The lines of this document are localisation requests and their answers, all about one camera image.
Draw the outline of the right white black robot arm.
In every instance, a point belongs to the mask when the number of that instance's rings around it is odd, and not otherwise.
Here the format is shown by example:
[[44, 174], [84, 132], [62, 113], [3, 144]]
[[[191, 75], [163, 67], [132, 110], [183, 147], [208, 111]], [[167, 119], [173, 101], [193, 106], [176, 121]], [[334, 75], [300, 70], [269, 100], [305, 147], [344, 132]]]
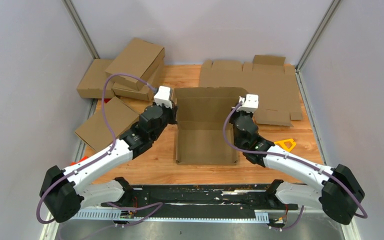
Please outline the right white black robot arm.
[[368, 218], [362, 207], [365, 192], [349, 167], [314, 163], [284, 150], [259, 134], [252, 116], [238, 107], [232, 108], [224, 125], [232, 124], [233, 141], [226, 143], [241, 152], [250, 163], [278, 170], [302, 182], [275, 180], [265, 195], [270, 208], [297, 204], [321, 209], [342, 225], [349, 225], [354, 217]]

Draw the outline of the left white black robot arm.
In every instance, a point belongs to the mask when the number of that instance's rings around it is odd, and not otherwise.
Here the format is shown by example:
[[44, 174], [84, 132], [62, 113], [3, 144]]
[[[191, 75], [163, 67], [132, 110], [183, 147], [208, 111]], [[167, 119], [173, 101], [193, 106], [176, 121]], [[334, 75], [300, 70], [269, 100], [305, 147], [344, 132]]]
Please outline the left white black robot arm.
[[109, 170], [127, 163], [148, 151], [167, 125], [175, 125], [178, 107], [172, 103], [153, 103], [139, 115], [137, 122], [95, 155], [74, 165], [50, 167], [39, 192], [36, 218], [42, 224], [63, 223], [79, 210], [105, 202], [129, 206], [131, 190], [116, 180], [93, 184]]

